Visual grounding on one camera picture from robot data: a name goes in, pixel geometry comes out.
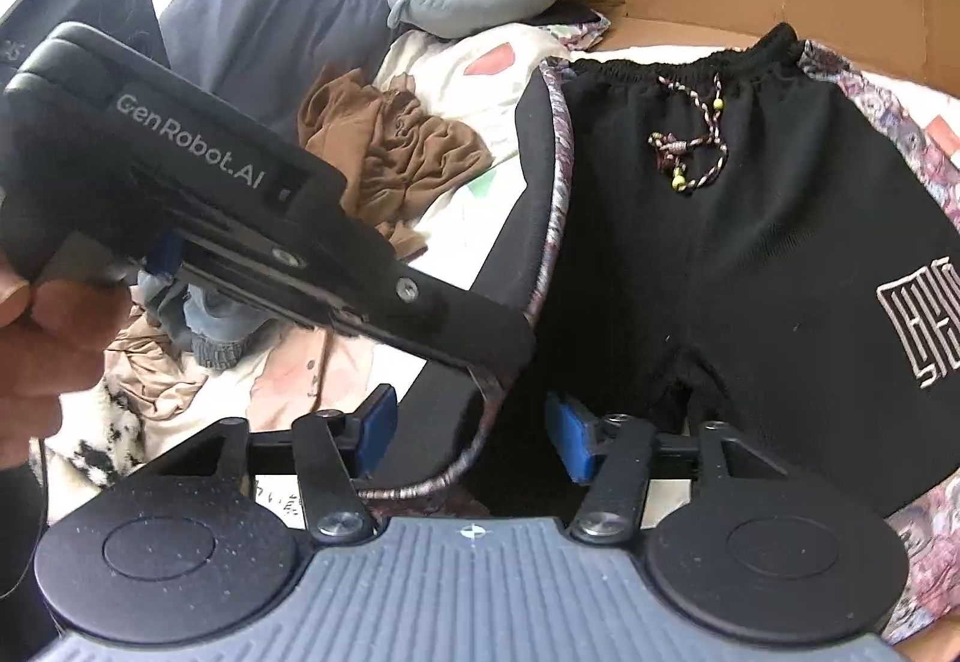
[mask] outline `shorts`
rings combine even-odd
[[[888,515],[960,464],[960,235],[904,158],[780,25],[689,65],[582,60],[575,165],[538,365],[594,413],[722,419]],[[704,118],[728,161],[671,188],[651,132]],[[697,148],[697,177],[717,158]]]

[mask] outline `gray ribbed surface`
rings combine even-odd
[[[234,635],[175,651],[69,636],[45,662],[895,662],[875,637],[762,651],[666,609],[629,557],[563,538],[549,519],[395,519],[358,549],[318,553],[285,603]]]

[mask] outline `embroidered logo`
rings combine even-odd
[[[877,288],[920,388],[960,368],[960,276],[949,257]]]

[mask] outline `round black cover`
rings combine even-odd
[[[120,483],[53,526],[35,568],[43,597],[76,630],[173,644],[256,613],[295,559],[283,522],[229,483],[152,476]]]
[[[882,519],[815,480],[721,480],[651,531],[644,560],[694,621],[765,645],[878,630],[908,568]]]

